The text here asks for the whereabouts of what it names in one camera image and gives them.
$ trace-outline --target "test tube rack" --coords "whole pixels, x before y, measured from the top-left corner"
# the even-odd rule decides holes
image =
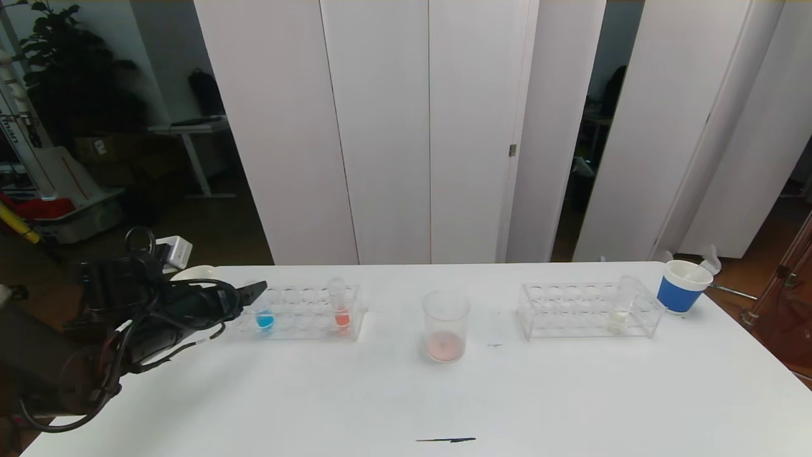
[[[665,311],[637,278],[624,276],[616,283],[522,284],[518,316],[528,340],[651,338]]]
[[[366,309],[359,286],[345,290],[344,305],[337,309],[323,286],[271,286],[235,320],[234,339],[354,342]]]

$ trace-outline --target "white folding screen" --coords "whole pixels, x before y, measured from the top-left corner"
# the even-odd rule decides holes
[[[693,238],[698,242],[698,244],[689,245],[693,249],[682,250],[680,244],[688,239],[685,234],[688,232],[694,216],[698,215],[697,211],[736,130],[753,84],[764,62],[783,7],[783,1],[750,3],[739,42],[736,44],[728,67],[728,74],[724,77],[719,95],[705,124],[705,131],[702,132],[697,150],[685,179],[682,181],[680,192],[672,206],[671,214],[668,216],[657,246],[654,248],[653,258],[660,258],[666,250],[672,253],[701,254],[709,244],[716,244],[719,255],[730,256],[731,253],[726,249],[726,242],[731,239],[728,236],[707,237],[704,240]],[[741,145],[734,146],[734,148],[738,150]],[[747,189],[753,189],[751,184],[753,183],[748,183]],[[694,234],[711,235],[712,232],[712,230],[704,229],[694,232]]]
[[[277,263],[504,256],[538,0],[196,7]]]
[[[358,263],[318,0],[195,8],[274,261]]]
[[[606,0],[539,4],[508,262],[550,260],[605,6]]]
[[[497,259],[537,10],[538,0],[429,1],[432,263]]]
[[[748,10],[741,0],[646,0],[574,260],[649,258]]]
[[[322,0],[361,263],[497,259],[537,8]]]
[[[761,71],[680,252],[745,254],[812,135],[812,5],[786,2]]]
[[[322,0],[358,259],[430,263],[428,0]]]

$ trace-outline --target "yellow pole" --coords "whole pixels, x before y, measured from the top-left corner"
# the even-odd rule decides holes
[[[8,209],[6,205],[0,202],[0,220],[8,224],[9,227],[14,229],[15,232],[22,235],[25,239],[33,244],[40,241],[40,234],[35,232],[33,228],[28,227],[25,222],[20,219],[12,210]]]

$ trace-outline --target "test tube with red liquid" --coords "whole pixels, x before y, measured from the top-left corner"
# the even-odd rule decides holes
[[[335,324],[339,326],[339,331],[346,331],[350,326],[350,312],[347,308],[347,285],[343,278],[335,277],[327,283],[327,291],[330,294],[330,303],[335,313]]]

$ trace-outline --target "white liquid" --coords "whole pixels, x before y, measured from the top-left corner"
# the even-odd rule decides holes
[[[465,342],[451,332],[432,333],[425,341],[425,351],[435,362],[454,362],[465,352]]]

